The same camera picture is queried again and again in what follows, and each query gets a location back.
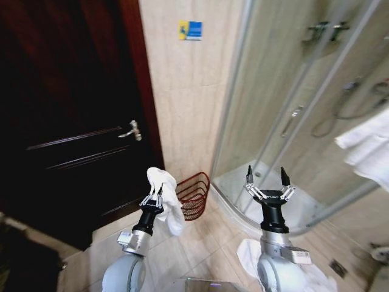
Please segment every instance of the red wire basket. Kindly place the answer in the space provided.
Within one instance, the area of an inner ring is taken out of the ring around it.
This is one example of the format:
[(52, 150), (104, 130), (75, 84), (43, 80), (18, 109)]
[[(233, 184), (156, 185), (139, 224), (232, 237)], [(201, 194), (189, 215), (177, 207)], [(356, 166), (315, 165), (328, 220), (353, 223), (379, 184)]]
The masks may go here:
[(209, 177), (204, 172), (199, 172), (177, 185), (176, 193), (182, 203), (185, 221), (197, 219), (204, 212), (209, 185)]

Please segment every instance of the blue sticker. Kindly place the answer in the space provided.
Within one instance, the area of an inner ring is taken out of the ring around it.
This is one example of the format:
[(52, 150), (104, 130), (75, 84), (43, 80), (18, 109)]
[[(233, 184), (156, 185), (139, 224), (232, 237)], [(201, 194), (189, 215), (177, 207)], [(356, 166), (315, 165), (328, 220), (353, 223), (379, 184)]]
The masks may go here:
[(179, 39), (180, 40), (201, 40), (202, 23), (197, 21), (179, 21)]

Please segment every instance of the hanging white towel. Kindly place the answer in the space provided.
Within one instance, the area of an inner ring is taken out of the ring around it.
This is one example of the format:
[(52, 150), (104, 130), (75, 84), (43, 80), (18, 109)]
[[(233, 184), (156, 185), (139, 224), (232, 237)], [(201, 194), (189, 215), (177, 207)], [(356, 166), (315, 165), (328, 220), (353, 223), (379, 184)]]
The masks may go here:
[(343, 149), (351, 148), (345, 162), (354, 172), (372, 179), (389, 192), (389, 108), (337, 137)]
[(147, 170), (147, 178), (151, 185), (151, 191), (155, 190), (154, 199), (156, 199), (156, 194), (162, 186), (162, 205), (164, 211), (157, 215), (156, 218), (167, 222), (172, 235), (180, 235), (184, 228), (185, 220), (181, 210), (182, 204), (178, 200), (175, 192), (177, 187), (176, 180), (170, 173), (157, 167), (150, 167)]
[[(261, 243), (253, 239), (244, 239), (236, 252), (241, 265), (246, 272), (260, 281), (257, 263), (261, 256)], [(337, 284), (334, 278), (326, 277), (315, 265), (299, 265), (306, 280), (304, 292), (336, 292)]]

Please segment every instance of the floor drain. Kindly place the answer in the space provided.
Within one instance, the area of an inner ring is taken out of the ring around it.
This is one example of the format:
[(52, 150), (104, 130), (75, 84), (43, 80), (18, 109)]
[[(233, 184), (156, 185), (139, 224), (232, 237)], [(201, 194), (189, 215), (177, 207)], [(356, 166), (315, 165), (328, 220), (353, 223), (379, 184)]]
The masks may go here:
[(337, 273), (342, 279), (347, 274), (347, 270), (344, 266), (342, 266), (337, 260), (332, 260), (331, 263), (329, 263), (329, 266), (331, 269), (334, 270), (335, 273)]

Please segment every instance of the door handle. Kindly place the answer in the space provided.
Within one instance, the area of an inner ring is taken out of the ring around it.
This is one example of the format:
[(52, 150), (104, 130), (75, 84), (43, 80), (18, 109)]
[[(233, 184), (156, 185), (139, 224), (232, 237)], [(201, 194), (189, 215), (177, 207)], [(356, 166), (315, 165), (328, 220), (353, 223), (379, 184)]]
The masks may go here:
[(287, 131), (289, 130), (290, 126), (292, 125), (292, 122), (295, 120), (295, 118), (298, 116), (298, 114), (303, 110), (304, 106), (299, 105), (298, 108), (296, 108), (293, 113), (291, 114), (291, 117), (289, 118), (288, 122), (286, 123), (286, 126), (284, 127), (284, 130), (281, 133), (281, 137), (285, 138), (287, 136)]
[(131, 134), (134, 134), (135, 136), (135, 140), (136, 141), (140, 141), (142, 140), (142, 135), (140, 133), (140, 130), (138, 129), (138, 123), (136, 122), (136, 120), (132, 120), (131, 123), (129, 123), (131, 125), (131, 127), (133, 128), (131, 131), (125, 133), (125, 134), (121, 134), (119, 135), (118, 137), (119, 138), (125, 138)]

